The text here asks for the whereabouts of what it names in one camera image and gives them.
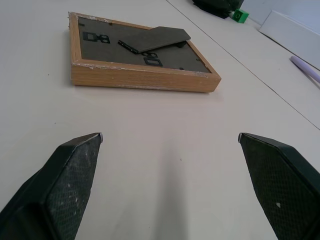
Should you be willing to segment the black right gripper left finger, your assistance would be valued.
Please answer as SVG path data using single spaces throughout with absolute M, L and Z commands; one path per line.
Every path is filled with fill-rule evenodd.
M 57 147 L 0 212 L 2 240 L 74 240 L 93 185 L 100 132 Z

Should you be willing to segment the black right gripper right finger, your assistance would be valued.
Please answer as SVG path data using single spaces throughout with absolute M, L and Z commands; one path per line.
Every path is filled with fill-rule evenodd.
M 320 238 L 320 174 L 292 146 L 240 133 L 253 189 L 279 240 Z

